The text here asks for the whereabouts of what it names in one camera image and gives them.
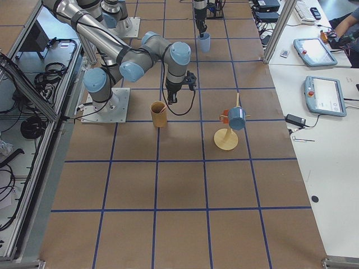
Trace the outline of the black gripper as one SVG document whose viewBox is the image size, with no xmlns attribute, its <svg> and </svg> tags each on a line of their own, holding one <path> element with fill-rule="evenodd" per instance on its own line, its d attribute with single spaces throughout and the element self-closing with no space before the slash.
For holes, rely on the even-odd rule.
<svg viewBox="0 0 359 269">
<path fill-rule="evenodd" d="M 207 30 L 207 25 L 205 23 L 205 19 L 204 18 L 196 18 L 195 19 L 195 23 L 196 23 L 196 27 L 199 31 L 199 38 L 203 38 L 204 37 L 204 31 Z"/>
<path fill-rule="evenodd" d="M 188 85 L 191 91 L 195 91 L 196 80 L 196 76 L 190 71 L 187 71 L 183 76 L 174 76 L 170 72 L 167 73 L 165 87 L 167 89 L 168 104 L 177 103 L 177 92 L 180 91 L 183 85 Z"/>
</svg>

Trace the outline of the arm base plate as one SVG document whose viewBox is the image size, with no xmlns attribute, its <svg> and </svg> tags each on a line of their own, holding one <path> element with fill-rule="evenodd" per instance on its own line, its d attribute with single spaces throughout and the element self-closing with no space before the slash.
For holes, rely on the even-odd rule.
<svg viewBox="0 0 359 269">
<path fill-rule="evenodd" d="M 83 124 L 125 123 L 130 99 L 130 88 L 113 87 L 112 97 L 107 103 L 93 103 L 90 94 L 87 95 L 89 106 L 84 107 Z"/>
<path fill-rule="evenodd" d="M 118 21 L 112 33 L 114 33 L 119 38 L 137 38 L 139 35 L 140 29 L 139 17 L 128 17 L 124 20 Z"/>
</svg>

